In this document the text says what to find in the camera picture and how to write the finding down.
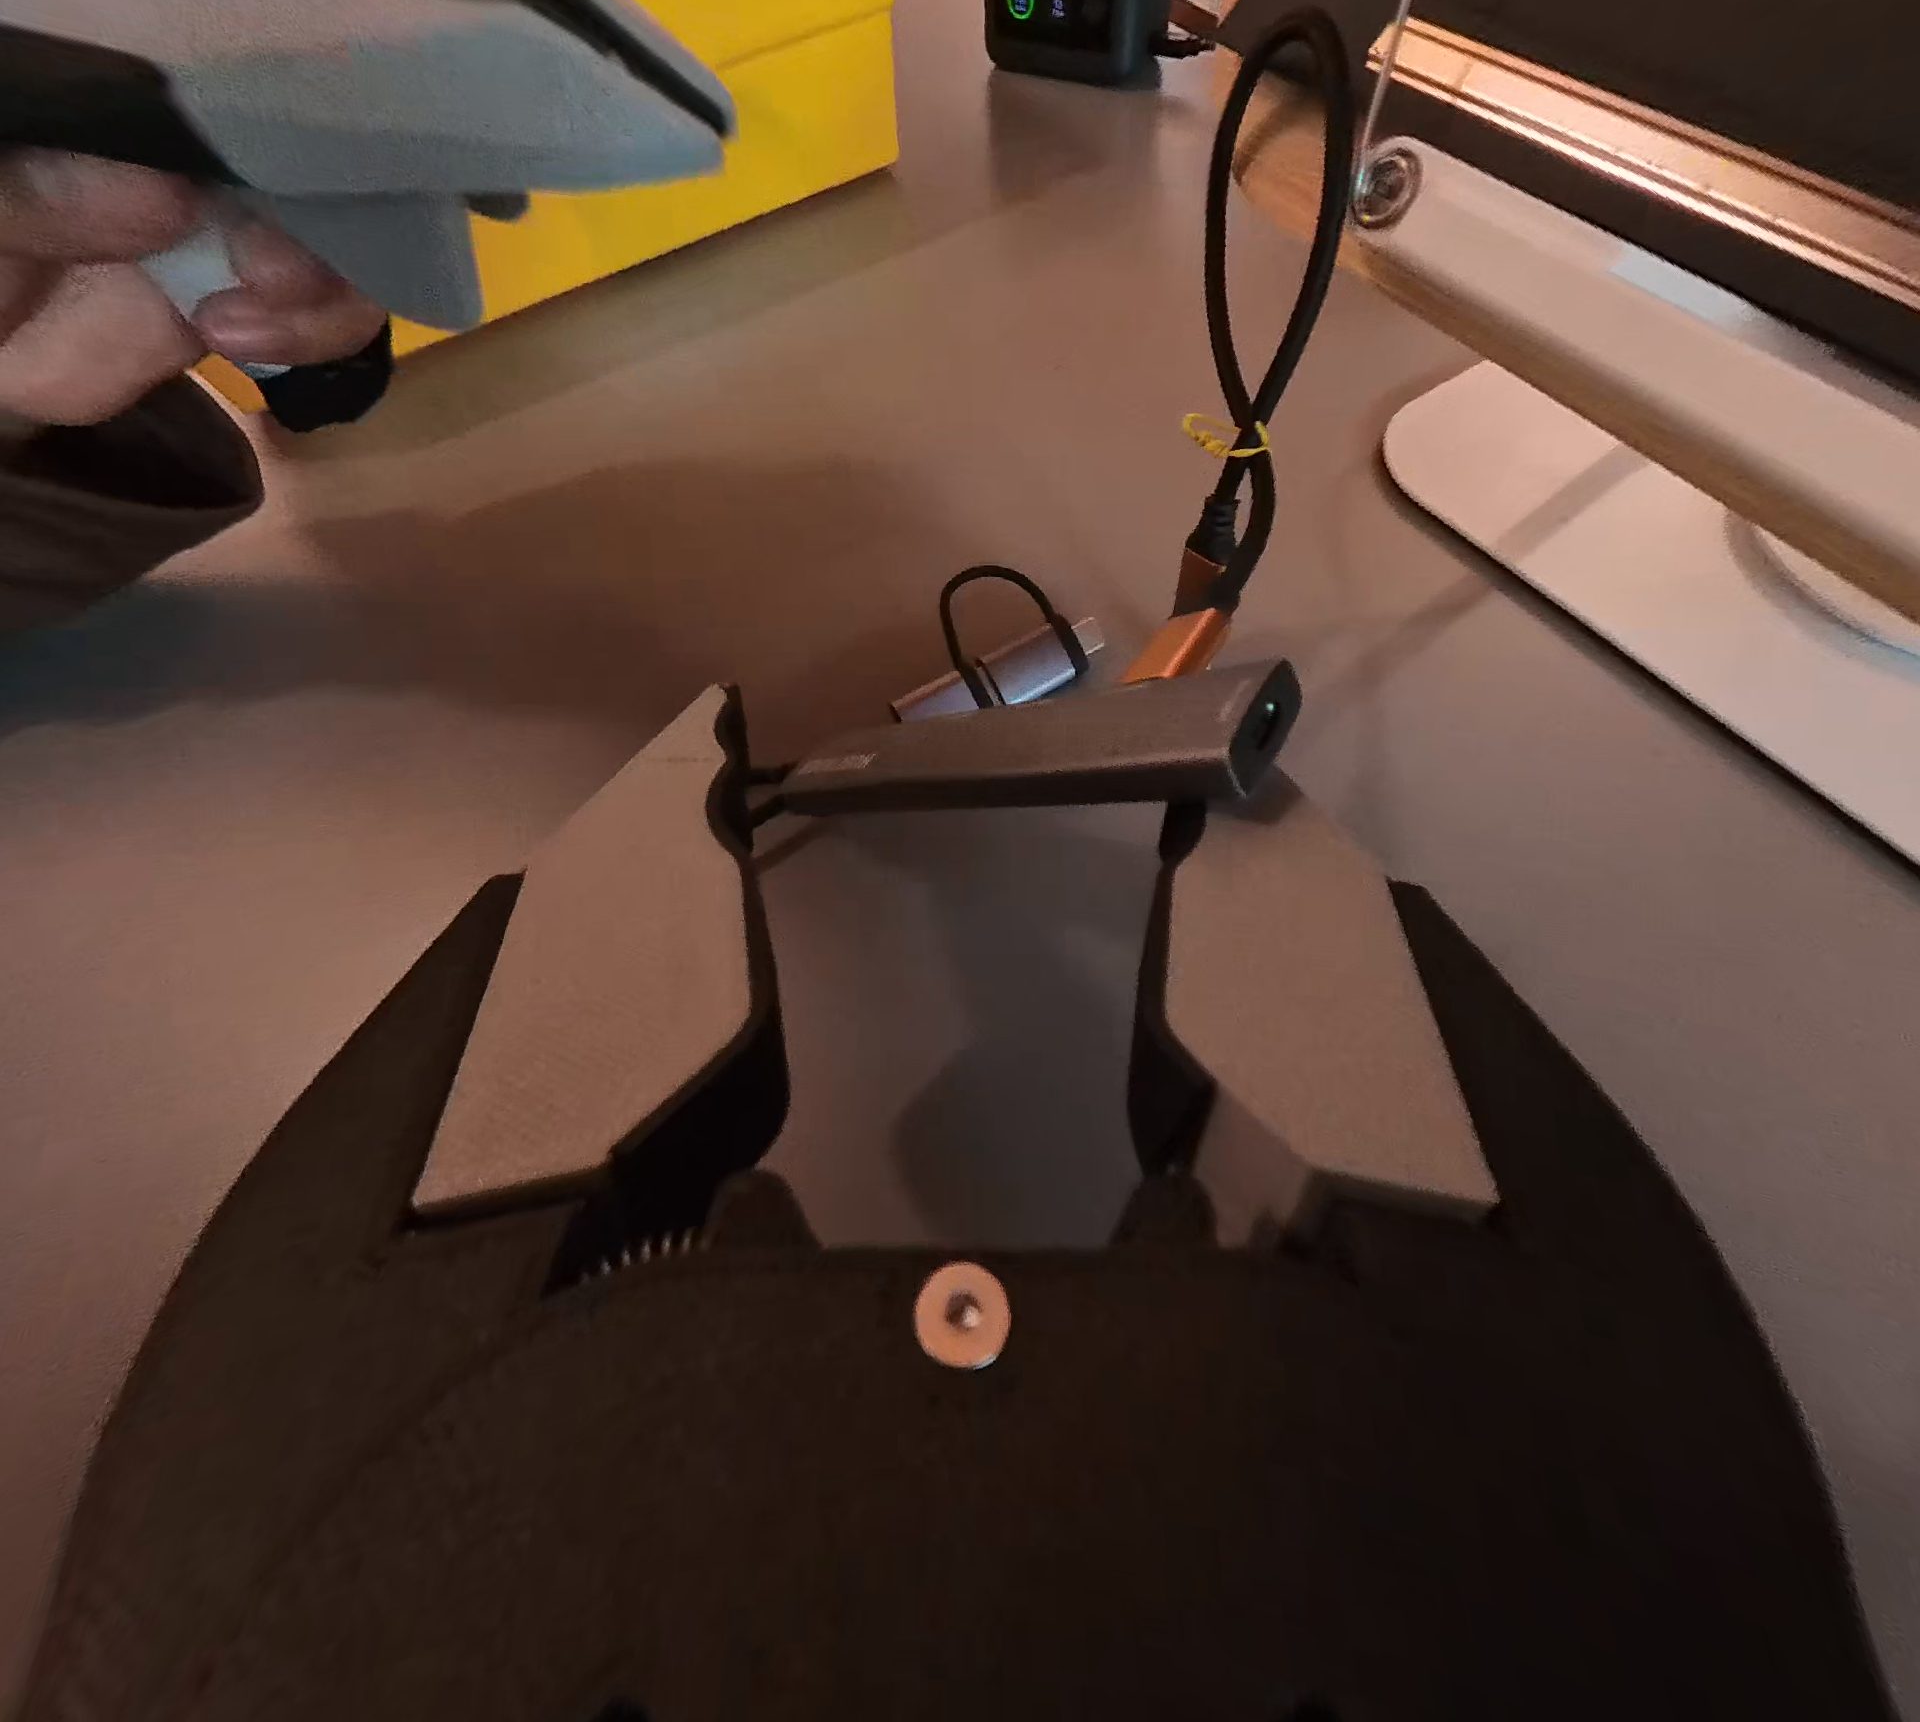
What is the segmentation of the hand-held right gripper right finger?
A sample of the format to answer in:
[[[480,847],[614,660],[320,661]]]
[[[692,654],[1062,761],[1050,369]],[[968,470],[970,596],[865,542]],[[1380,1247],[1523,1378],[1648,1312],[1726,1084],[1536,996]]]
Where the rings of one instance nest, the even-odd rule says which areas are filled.
[[[1221,1230],[1496,1207],[1388,876],[1302,791],[1167,808],[1127,1069],[1142,1172]]]

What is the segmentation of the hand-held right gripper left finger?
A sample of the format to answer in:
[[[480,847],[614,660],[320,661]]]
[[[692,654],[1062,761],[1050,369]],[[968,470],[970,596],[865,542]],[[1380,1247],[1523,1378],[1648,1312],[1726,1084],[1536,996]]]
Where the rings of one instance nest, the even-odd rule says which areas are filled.
[[[703,1226],[771,1152],[790,1074],[749,774],[741,692],[712,684],[532,853],[420,1219],[580,1201]]]

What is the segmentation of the black braided cable orange plugs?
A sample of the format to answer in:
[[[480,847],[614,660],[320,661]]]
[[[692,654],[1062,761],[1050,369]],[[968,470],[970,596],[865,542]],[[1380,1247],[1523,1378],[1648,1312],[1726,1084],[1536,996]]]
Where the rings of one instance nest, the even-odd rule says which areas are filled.
[[[1237,150],[1255,93],[1284,55],[1308,69],[1320,101],[1320,166],[1308,256],[1276,348],[1260,381],[1246,380],[1230,302],[1230,196]],[[1202,282],[1215,380],[1228,422],[1266,424],[1271,449],[1217,460],[1213,492],[1182,546],[1172,608],[1123,673],[1127,684],[1186,677],[1209,668],[1235,630],[1237,610],[1258,573],[1280,515],[1274,418],[1319,329],[1351,209],[1358,148],[1358,96],[1349,45],[1335,16],[1299,6],[1276,17],[1238,58],[1213,127],[1205,196]]]

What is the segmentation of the person's left hand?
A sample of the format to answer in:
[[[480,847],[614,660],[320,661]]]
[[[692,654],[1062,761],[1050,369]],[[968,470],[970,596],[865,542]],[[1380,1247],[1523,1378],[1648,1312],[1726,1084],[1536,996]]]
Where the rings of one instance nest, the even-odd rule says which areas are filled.
[[[124,414],[208,355],[322,365],[382,331],[379,302],[248,217],[220,228],[234,282],[179,310],[142,261],[196,236],[208,208],[177,174],[56,150],[5,153],[6,432]]]

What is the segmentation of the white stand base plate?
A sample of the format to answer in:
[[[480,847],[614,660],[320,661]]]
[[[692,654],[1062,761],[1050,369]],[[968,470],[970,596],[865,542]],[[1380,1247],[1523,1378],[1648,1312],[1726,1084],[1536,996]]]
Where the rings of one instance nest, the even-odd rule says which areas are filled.
[[[1913,622],[1490,361],[1409,401],[1383,462],[1447,530],[1917,864]]]

